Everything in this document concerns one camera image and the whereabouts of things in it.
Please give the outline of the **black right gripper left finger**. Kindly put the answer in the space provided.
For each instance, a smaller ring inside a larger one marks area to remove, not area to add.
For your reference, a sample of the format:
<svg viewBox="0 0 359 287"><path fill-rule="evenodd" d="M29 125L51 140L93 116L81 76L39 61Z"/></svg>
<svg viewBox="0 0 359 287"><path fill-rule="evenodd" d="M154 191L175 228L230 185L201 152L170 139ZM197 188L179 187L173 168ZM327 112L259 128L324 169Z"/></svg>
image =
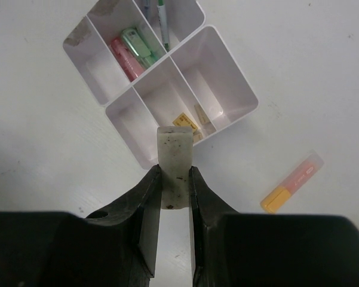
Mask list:
<svg viewBox="0 0 359 287"><path fill-rule="evenodd" d="M0 286L148 286L155 273L162 174L85 218L0 212Z"/></svg>

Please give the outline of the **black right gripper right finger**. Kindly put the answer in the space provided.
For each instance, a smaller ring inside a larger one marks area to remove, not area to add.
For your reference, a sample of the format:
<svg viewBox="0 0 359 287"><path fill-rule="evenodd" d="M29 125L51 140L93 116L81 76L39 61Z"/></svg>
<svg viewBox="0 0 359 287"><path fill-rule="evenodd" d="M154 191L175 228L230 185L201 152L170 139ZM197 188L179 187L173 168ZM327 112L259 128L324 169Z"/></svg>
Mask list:
<svg viewBox="0 0 359 287"><path fill-rule="evenodd" d="M189 170L194 286L359 286L359 231L345 217L239 213Z"/></svg>

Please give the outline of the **green gel pen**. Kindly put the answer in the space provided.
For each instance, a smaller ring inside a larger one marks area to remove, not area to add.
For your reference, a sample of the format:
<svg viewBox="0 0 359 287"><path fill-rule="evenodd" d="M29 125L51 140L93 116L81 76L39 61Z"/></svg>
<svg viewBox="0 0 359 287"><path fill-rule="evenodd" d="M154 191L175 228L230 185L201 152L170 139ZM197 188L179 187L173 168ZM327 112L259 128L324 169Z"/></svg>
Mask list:
<svg viewBox="0 0 359 287"><path fill-rule="evenodd" d="M162 43L166 51L170 51L170 36L168 31L167 12L163 0L158 0L157 4L159 25L161 29Z"/></svg>

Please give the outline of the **grey eraser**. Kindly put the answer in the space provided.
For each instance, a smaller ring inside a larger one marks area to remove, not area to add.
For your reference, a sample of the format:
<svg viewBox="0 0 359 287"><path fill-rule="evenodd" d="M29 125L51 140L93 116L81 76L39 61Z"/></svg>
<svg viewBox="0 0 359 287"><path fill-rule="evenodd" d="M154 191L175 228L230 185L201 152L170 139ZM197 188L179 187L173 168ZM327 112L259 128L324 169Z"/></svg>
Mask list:
<svg viewBox="0 0 359 287"><path fill-rule="evenodd" d="M193 132L190 127L157 129L158 164L162 172L161 208L189 206L189 170L192 167Z"/></svg>

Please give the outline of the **blue gel pen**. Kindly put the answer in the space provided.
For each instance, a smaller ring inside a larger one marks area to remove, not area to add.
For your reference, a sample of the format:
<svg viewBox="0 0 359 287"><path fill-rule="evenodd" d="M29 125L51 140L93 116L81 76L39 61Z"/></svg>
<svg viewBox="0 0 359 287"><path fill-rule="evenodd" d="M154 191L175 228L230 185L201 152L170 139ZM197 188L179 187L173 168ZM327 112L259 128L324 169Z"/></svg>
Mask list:
<svg viewBox="0 0 359 287"><path fill-rule="evenodd" d="M142 8L143 14L147 21L150 21L151 16L151 1L150 0L142 0Z"/></svg>

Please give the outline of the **orange pink highlighter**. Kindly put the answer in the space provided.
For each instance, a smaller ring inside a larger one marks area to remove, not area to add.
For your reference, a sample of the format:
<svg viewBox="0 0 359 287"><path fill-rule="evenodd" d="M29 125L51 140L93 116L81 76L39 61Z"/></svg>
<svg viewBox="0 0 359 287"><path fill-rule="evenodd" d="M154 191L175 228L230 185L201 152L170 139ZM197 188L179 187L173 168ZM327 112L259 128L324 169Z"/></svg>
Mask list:
<svg viewBox="0 0 359 287"><path fill-rule="evenodd" d="M277 213L321 169L323 164L323 159L316 152L310 153L260 202L261 208L267 213Z"/></svg>

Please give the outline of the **yellow label sticker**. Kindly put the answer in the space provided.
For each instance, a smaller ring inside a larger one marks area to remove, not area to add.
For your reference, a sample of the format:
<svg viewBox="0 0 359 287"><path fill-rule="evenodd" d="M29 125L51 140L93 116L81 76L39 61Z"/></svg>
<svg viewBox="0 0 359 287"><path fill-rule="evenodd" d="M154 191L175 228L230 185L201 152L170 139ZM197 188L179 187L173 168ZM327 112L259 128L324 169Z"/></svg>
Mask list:
<svg viewBox="0 0 359 287"><path fill-rule="evenodd" d="M174 121L174 126L177 127L191 127L192 133L195 133L198 130L197 125L183 112L181 113Z"/></svg>

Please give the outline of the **white divided organizer box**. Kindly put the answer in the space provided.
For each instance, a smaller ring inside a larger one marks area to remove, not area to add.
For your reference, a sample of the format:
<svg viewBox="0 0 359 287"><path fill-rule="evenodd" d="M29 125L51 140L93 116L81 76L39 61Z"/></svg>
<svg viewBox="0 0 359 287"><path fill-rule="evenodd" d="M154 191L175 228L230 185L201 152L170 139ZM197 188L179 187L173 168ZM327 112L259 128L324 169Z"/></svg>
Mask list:
<svg viewBox="0 0 359 287"><path fill-rule="evenodd" d="M63 41L107 119L144 169L156 164L157 128L185 113L198 127L195 144L233 125L258 106L241 69L198 1L164 1L170 51L161 38L157 4L147 21L142 1L99 1ZM111 42L136 28L156 62L130 81Z"/></svg>

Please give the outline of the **green translucent correction tape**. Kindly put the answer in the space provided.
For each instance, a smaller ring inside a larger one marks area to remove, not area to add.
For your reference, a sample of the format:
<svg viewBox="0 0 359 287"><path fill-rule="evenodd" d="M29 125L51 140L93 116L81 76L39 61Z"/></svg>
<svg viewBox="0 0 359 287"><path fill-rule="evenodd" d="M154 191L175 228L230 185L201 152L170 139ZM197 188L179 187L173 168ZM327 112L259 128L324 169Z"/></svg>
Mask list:
<svg viewBox="0 0 359 287"><path fill-rule="evenodd" d="M139 35L136 28L124 29L121 32L121 39L145 69L150 68L156 62L153 52Z"/></svg>

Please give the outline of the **pink translucent correction tape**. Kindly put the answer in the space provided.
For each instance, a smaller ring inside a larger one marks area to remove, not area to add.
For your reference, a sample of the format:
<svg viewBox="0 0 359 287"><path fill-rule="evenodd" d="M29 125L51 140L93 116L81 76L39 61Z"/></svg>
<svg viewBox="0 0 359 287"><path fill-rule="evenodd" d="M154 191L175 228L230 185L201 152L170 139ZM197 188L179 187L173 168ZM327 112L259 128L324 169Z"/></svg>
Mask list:
<svg viewBox="0 0 359 287"><path fill-rule="evenodd" d="M117 37L111 42L111 49L120 67L122 67L122 70L131 82L144 73L145 69L132 55L121 38Z"/></svg>

